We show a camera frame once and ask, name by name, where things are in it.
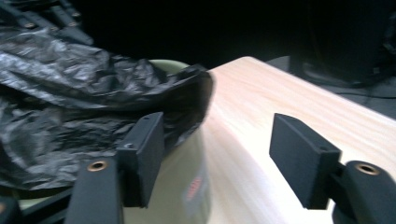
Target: wooden table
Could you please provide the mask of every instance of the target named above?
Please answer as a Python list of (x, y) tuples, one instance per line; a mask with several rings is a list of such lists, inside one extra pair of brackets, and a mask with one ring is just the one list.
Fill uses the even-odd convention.
[(203, 125), (210, 224), (332, 223), (333, 203), (326, 211), (303, 209), (270, 159), (275, 113), (302, 120), (339, 147), (343, 164), (368, 161), (396, 179), (396, 120), (253, 58), (210, 72), (216, 88)]

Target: dark background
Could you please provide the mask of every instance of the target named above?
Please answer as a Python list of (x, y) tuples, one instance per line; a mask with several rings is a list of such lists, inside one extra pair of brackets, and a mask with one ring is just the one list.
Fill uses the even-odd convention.
[(213, 68), (243, 56), (290, 55), (349, 80), (373, 73), (395, 6), (394, 0), (71, 2), (97, 47), (135, 59)]

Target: black plastic bracket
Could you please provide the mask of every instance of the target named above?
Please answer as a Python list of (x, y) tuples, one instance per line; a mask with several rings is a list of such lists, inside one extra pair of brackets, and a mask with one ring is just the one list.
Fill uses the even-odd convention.
[(276, 114), (270, 156), (308, 209), (326, 209), (328, 176), (337, 170), (341, 151), (300, 120)]
[(120, 142), (117, 161), (123, 174), (125, 207), (148, 206), (163, 153), (163, 113), (140, 119)]

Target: black clamp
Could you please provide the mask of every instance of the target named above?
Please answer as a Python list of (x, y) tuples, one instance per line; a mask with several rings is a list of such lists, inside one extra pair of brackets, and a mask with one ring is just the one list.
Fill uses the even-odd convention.
[(298, 119), (276, 114), (270, 156), (307, 209), (335, 207), (335, 224), (396, 223), (396, 184), (364, 161), (339, 163), (341, 150)]
[(114, 157), (83, 163), (73, 188), (23, 211), (16, 199), (0, 197), (0, 224), (121, 224), (122, 207), (148, 207), (163, 152), (163, 113), (147, 115)]

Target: black object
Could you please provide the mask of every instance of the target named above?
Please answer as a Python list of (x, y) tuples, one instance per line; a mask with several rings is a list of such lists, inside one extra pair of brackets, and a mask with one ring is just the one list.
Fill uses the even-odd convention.
[[(25, 209), (23, 214), (15, 199), (0, 197), (0, 204), (8, 209), (0, 211), (0, 224), (123, 223), (122, 201), (140, 198), (123, 206), (148, 206), (163, 152), (163, 114), (147, 115), (120, 143), (117, 156), (81, 165), (72, 189)], [(137, 178), (129, 181), (133, 174)]]
[(0, 61), (0, 185), (10, 189), (71, 186), (81, 161), (114, 156), (150, 113), (164, 113), (166, 155), (203, 121), (213, 84), (200, 65), (171, 75), (46, 30), (0, 27)]
[(306, 38), (290, 57), (290, 72), (319, 85), (374, 86), (395, 75), (387, 48), (394, 0), (307, 2)]
[(93, 39), (79, 29), (80, 13), (66, 0), (7, 2), (0, 2), (0, 21), (7, 26), (29, 30), (46, 28), (69, 42), (93, 44)]
[(270, 156), (308, 209), (336, 206), (336, 224), (396, 223), (396, 184), (370, 163), (338, 159), (341, 151), (300, 120), (276, 114)]

